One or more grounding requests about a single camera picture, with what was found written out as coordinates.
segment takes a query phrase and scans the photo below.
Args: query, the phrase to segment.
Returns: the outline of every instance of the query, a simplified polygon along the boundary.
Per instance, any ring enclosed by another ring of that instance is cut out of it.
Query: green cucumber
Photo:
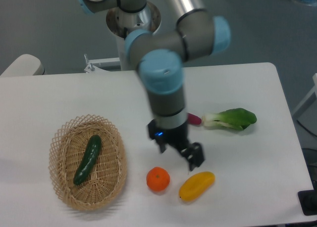
[[[93,135],[90,137],[87,147],[84,153],[84,157],[77,168],[77,171],[74,176],[74,184],[80,185],[88,177],[90,171],[95,165],[98,155],[101,150],[101,138],[99,135]]]

